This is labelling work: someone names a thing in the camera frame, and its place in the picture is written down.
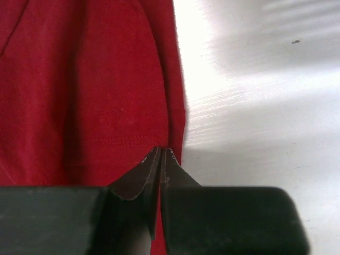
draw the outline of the seam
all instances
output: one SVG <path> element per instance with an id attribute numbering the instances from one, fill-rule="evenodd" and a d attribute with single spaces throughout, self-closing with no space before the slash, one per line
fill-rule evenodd
<path id="1" fill-rule="evenodd" d="M 150 144 L 126 144 L 126 145 L 123 145 L 123 146 L 112 146 L 111 148 L 112 149 L 115 149 L 115 148 L 125 148 L 125 147 L 136 147 L 136 146 L 139 146 L 139 147 L 141 147 L 141 146 L 154 146 L 154 144 L 153 143 L 150 143 Z M 107 163 L 100 163 L 100 164 L 98 164 L 98 163 L 77 163 L 77 164 L 66 164 L 65 162 L 64 162 L 64 168 L 65 169 L 68 169 L 68 168 L 72 168 L 72 167 L 77 167 L 77 166 L 94 166 L 94 165 L 102 165 L 102 164 L 107 164 Z"/>
<path id="2" fill-rule="evenodd" d="M 124 144 L 124 145 L 112 145 L 112 144 L 97 144 L 94 146 L 91 146 L 91 149 L 100 149 L 100 148 L 105 148 L 105 149 L 117 149 L 117 148 L 128 148 L 128 147 L 145 147 L 145 146 L 156 146 L 155 143 L 142 143 L 142 144 Z M 69 155 L 66 156 L 65 158 L 70 158 L 74 153 L 76 153 L 77 150 L 69 150 Z"/>
<path id="3" fill-rule="evenodd" d="M 92 146 L 90 146 L 92 149 L 93 148 L 103 148 L 103 147 L 111 147 L 111 148 L 121 148 L 121 147 L 129 147 L 129 146 L 148 146 L 148 145 L 155 145 L 156 143 L 160 143 L 159 141 L 156 140 L 149 140 L 149 141 L 143 141 L 140 143 L 135 142 L 126 142 L 126 143 L 95 143 Z M 69 148 L 69 152 L 73 152 L 75 150 L 78 150 L 77 148 Z"/>
<path id="4" fill-rule="evenodd" d="M 127 143 L 129 144 L 130 142 L 158 142 L 158 140 L 143 140 L 143 141 L 126 141 L 126 142 L 95 142 L 97 145 L 116 145 L 116 144 L 122 144 L 122 143 Z"/>
<path id="5" fill-rule="evenodd" d="M 8 46 L 8 44 L 10 43 L 10 40 L 11 40 L 11 38 L 12 38 L 12 36 L 13 36 L 13 34 L 14 34 L 16 28 L 18 27 L 18 25 L 19 25 L 19 23 L 20 23 L 20 21 L 21 21 L 21 19 L 22 19 L 22 17 L 23 17 L 23 14 L 24 14 L 24 12 L 25 12 L 25 10 L 26 10 L 26 7 L 27 7 L 27 5 L 28 5 L 28 1 L 29 1 L 29 0 L 26 1 L 25 6 L 23 7 L 23 9 L 22 9 L 22 11 L 21 11 L 21 13 L 20 13 L 20 16 L 19 16 L 19 18 L 18 18 L 18 21 L 16 22 L 16 24 L 15 24 L 13 30 L 11 31 L 10 35 L 9 35 L 8 38 L 7 38 L 7 41 L 5 42 L 5 45 L 4 45 L 3 49 L 2 49 L 2 51 L 0 52 L 0 58 L 5 54 L 5 50 L 6 50 L 7 46 Z"/>
<path id="6" fill-rule="evenodd" d="M 122 140 L 122 139 L 128 139 L 128 138 L 157 138 L 160 139 L 158 135 L 129 135 L 125 137 L 104 137 L 104 138 L 89 138 L 89 139 L 67 139 L 67 141 L 97 141 L 97 140 Z"/>

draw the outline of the white table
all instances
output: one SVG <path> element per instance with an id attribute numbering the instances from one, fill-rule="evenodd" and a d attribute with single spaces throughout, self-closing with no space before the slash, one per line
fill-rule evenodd
<path id="1" fill-rule="evenodd" d="M 312 254 L 340 254 L 340 1 L 174 0 L 183 167 L 286 190 Z"/>

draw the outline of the stitching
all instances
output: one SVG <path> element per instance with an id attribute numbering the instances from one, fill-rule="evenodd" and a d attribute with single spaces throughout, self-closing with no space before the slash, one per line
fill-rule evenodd
<path id="1" fill-rule="evenodd" d="M 127 145 L 124 145 L 124 146 L 113 146 L 112 148 L 123 148 L 123 147 L 133 147 L 133 146 L 154 146 L 153 143 L 151 144 L 127 144 Z M 72 168 L 72 167 L 77 167 L 77 166 L 94 166 L 94 165 L 101 165 L 101 164 L 106 164 L 106 163 L 65 163 L 64 162 L 64 168 L 65 169 L 69 169 L 69 168 Z"/>
<path id="2" fill-rule="evenodd" d="M 112 149 L 115 148 L 124 148 L 124 147 L 132 147 L 132 146 L 155 146 L 154 143 L 141 143 L 141 144 L 124 144 L 124 145 L 114 145 L 114 144 L 97 144 L 96 146 L 91 146 L 91 149 L 97 149 L 102 147 L 110 147 Z M 76 149 L 71 149 L 69 153 L 73 153 L 77 151 Z"/>
<path id="3" fill-rule="evenodd" d="M 16 30 L 16 28 L 18 27 L 18 25 L 19 25 L 19 23 L 20 23 L 20 21 L 21 21 L 21 19 L 22 19 L 22 17 L 23 17 L 23 14 L 24 14 L 24 12 L 25 12 L 25 10 L 26 10 L 26 7 L 27 7 L 27 5 L 28 5 L 28 1 L 29 1 L 29 0 L 26 1 L 25 6 L 23 7 L 23 9 L 22 9 L 22 11 L 21 11 L 21 13 L 20 13 L 20 16 L 19 16 L 19 18 L 18 18 L 17 23 L 15 24 L 13 30 L 11 31 L 10 35 L 9 35 L 8 38 L 7 38 L 7 41 L 5 42 L 5 45 L 4 45 L 3 49 L 2 49 L 2 51 L 0 52 L 0 58 L 5 54 L 6 47 L 8 46 L 8 44 L 9 44 L 9 42 L 10 42 L 10 40 L 11 40 L 11 38 L 12 38 L 12 36 L 13 36 L 15 30 Z"/>
<path id="4" fill-rule="evenodd" d="M 122 142 L 96 142 L 99 145 L 115 145 L 117 143 L 130 143 L 130 142 L 158 142 L 157 140 L 143 140 L 143 141 L 122 141 Z"/>
<path id="5" fill-rule="evenodd" d="M 121 139 L 126 139 L 126 138 L 145 138 L 145 137 L 150 137 L 150 138 L 159 138 L 157 135 L 130 135 L 126 137 L 105 137 L 105 138 L 89 138 L 89 139 L 67 139 L 67 141 L 96 141 L 96 140 L 121 140 Z"/>

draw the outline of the red fabric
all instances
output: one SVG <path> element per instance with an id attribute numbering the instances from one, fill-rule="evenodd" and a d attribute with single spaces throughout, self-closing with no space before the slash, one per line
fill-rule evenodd
<path id="1" fill-rule="evenodd" d="M 0 0 L 0 17 L 0 185 L 107 185 L 158 145 L 180 158 L 171 0 Z M 157 237 L 165 254 L 160 220 Z"/>

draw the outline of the white surface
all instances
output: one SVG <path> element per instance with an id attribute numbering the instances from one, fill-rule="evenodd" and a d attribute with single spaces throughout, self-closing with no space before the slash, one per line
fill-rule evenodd
<path id="1" fill-rule="evenodd" d="M 184 169 L 202 184 L 285 189 L 312 254 L 340 254 L 340 1 L 174 5 Z"/>

